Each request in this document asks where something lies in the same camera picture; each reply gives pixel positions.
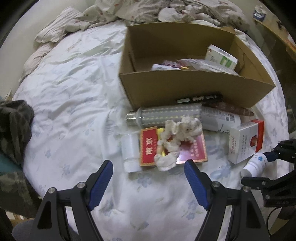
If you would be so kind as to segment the red cigarette carton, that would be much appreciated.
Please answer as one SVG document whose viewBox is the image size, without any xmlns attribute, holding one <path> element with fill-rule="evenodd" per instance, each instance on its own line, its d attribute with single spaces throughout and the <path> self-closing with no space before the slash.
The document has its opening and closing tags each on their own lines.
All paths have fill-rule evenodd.
<svg viewBox="0 0 296 241">
<path fill-rule="evenodd" d="M 157 142 L 161 138 L 161 133 L 165 128 L 144 128 L 140 131 L 140 166 L 156 167 L 154 156 L 157 154 Z M 182 142 L 180 154 L 177 158 L 176 165 L 184 164 L 187 160 L 193 160 L 195 163 L 208 161 L 206 145 L 203 133 L 196 136 L 194 142 Z"/>
</svg>

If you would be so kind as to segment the white cylindrical can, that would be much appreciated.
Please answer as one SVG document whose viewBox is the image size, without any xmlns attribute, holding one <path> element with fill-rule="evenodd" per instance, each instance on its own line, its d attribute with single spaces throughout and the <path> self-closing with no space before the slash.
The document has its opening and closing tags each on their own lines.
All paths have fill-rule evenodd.
<svg viewBox="0 0 296 241">
<path fill-rule="evenodd" d="M 239 115 L 205 106 L 201 109 L 200 120 L 203 130 L 219 133 L 229 133 L 241 125 Z"/>
</svg>

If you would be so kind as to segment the black rectangular stick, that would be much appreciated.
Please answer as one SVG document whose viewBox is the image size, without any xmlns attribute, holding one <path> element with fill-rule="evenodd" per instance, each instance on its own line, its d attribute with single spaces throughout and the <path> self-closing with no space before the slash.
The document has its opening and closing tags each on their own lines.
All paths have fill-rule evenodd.
<svg viewBox="0 0 296 241">
<path fill-rule="evenodd" d="M 210 94 L 195 96 L 195 97 L 186 97 L 182 99 L 177 99 L 177 104 L 209 104 L 209 103 L 215 103 L 220 102 L 223 100 L 223 95 L 220 92 L 214 92 Z"/>
</svg>

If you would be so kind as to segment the white tissue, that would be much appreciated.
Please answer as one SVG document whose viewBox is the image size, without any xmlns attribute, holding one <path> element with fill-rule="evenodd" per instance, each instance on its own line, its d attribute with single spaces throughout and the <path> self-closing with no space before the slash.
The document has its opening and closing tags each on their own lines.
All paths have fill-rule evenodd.
<svg viewBox="0 0 296 241">
<path fill-rule="evenodd" d="M 168 171 L 177 164 L 183 142 L 193 143 L 203 132 L 201 121 L 193 116 L 182 116 L 180 121 L 165 121 L 160 133 L 154 163 L 159 171 Z"/>
</svg>

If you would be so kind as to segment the white red cigarette pack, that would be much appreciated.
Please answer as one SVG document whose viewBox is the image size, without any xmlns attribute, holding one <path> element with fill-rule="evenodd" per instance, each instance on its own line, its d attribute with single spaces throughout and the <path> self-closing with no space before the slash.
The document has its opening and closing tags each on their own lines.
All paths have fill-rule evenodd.
<svg viewBox="0 0 296 241">
<path fill-rule="evenodd" d="M 251 120 L 229 132 L 228 160 L 238 164 L 259 152 L 263 145 L 265 122 Z"/>
</svg>

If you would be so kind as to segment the LED corn light bulb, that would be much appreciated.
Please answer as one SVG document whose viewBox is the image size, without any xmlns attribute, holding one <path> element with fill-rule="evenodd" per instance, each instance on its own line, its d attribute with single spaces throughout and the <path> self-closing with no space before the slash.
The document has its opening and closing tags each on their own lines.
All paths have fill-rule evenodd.
<svg viewBox="0 0 296 241">
<path fill-rule="evenodd" d="M 202 106 L 199 103 L 139 108 L 136 111 L 130 111 L 125 116 L 125 121 L 128 126 L 139 128 L 163 127 L 167 120 L 178 122 L 184 116 L 199 118 L 201 110 Z"/>
</svg>

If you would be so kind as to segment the small white pill bottle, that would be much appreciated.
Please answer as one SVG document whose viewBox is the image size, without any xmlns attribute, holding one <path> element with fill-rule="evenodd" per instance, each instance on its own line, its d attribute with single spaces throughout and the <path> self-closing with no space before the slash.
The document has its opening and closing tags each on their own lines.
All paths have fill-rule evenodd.
<svg viewBox="0 0 296 241">
<path fill-rule="evenodd" d="M 264 172 L 267 163 L 267 157 L 264 153 L 256 153 L 241 170 L 241 177 L 260 177 Z"/>
</svg>

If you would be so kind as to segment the white green medicine box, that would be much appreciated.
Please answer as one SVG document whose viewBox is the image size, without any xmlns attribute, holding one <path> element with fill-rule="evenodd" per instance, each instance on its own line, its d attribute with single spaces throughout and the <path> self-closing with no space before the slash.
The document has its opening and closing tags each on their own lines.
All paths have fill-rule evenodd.
<svg viewBox="0 0 296 241">
<path fill-rule="evenodd" d="M 220 64 L 231 70 L 234 70 L 238 63 L 237 58 L 214 45 L 208 47 L 205 60 Z"/>
</svg>

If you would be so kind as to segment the wooden side shelf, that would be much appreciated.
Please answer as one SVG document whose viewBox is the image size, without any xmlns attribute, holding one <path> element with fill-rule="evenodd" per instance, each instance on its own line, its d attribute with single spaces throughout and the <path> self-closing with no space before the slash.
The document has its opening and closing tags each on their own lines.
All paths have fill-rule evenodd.
<svg viewBox="0 0 296 241">
<path fill-rule="evenodd" d="M 263 20 L 259 20 L 255 16 L 253 16 L 253 19 L 276 35 L 285 44 L 286 51 L 295 61 L 295 42 L 279 18 L 274 14 L 267 14 Z"/>
</svg>

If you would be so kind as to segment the striped pillow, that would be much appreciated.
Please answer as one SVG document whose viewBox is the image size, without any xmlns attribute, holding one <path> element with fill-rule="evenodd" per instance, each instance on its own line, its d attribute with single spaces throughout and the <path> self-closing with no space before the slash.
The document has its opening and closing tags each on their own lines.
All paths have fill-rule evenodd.
<svg viewBox="0 0 296 241">
<path fill-rule="evenodd" d="M 66 24 L 74 20 L 80 14 L 81 12 L 75 8 L 71 6 L 67 7 L 50 24 L 38 32 L 35 37 L 35 42 L 39 44 L 38 48 L 23 65 L 19 83 L 33 73 L 46 54 L 66 36 Z"/>
</svg>

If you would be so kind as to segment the brown cardboard box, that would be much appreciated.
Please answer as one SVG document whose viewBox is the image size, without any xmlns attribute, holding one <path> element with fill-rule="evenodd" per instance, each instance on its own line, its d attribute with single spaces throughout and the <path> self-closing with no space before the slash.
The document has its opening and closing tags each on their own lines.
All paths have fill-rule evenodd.
<svg viewBox="0 0 296 241">
<path fill-rule="evenodd" d="M 152 70 L 163 61 L 202 59 L 210 45 L 237 58 L 234 74 L 193 68 Z M 128 27 L 119 78 L 133 109 L 173 105 L 179 99 L 216 92 L 236 106 L 250 108 L 275 87 L 263 62 L 233 28 L 189 23 Z"/>
</svg>

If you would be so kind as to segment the white bottle in box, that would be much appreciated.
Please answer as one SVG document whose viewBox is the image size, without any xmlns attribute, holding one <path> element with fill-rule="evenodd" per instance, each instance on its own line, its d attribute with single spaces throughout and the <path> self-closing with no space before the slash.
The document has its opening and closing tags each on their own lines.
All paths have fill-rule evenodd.
<svg viewBox="0 0 296 241">
<path fill-rule="evenodd" d="M 151 68 L 151 71 L 158 71 L 158 70 L 180 70 L 180 68 L 162 65 L 162 64 L 154 64 Z"/>
</svg>

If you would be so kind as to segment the brown wooden comb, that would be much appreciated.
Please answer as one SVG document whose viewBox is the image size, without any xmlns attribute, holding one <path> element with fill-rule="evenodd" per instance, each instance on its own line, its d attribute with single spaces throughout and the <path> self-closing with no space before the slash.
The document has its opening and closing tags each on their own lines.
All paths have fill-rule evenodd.
<svg viewBox="0 0 296 241">
<path fill-rule="evenodd" d="M 209 103 L 208 106 L 210 106 L 212 108 L 219 109 L 219 110 L 223 110 L 226 112 L 234 113 L 237 115 L 254 116 L 254 113 L 251 110 L 246 109 L 246 108 L 242 108 L 242 107 L 238 107 L 238 106 L 235 106 L 233 104 L 229 104 L 224 101 Z"/>
</svg>

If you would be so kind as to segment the clear plastic jar white lid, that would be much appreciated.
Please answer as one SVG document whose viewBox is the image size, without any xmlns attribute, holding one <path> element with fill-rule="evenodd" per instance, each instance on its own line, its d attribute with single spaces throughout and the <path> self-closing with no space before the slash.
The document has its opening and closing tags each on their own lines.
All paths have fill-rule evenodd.
<svg viewBox="0 0 296 241">
<path fill-rule="evenodd" d="M 121 152 L 123 167 L 126 173 L 140 172 L 140 145 L 137 133 L 123 135 L 121 137 Z"/>
</svg>

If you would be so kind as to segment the crumpled checkered blanket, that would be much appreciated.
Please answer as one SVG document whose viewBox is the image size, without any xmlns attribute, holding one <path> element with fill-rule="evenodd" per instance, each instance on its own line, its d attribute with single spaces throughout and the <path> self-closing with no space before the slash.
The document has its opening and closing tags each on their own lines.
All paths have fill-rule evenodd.
<svg viewBox="0 0 296 241">
<path fill-rule="evenodd" d="M 217 27 L 231 26 L 243 32 L 249 29 L 243 11 L 230 1 L 96 1 L 68 21 L 65 30 L 86 30 L 116 19 L 132 24 L 203 20 Z"/>
</svg>

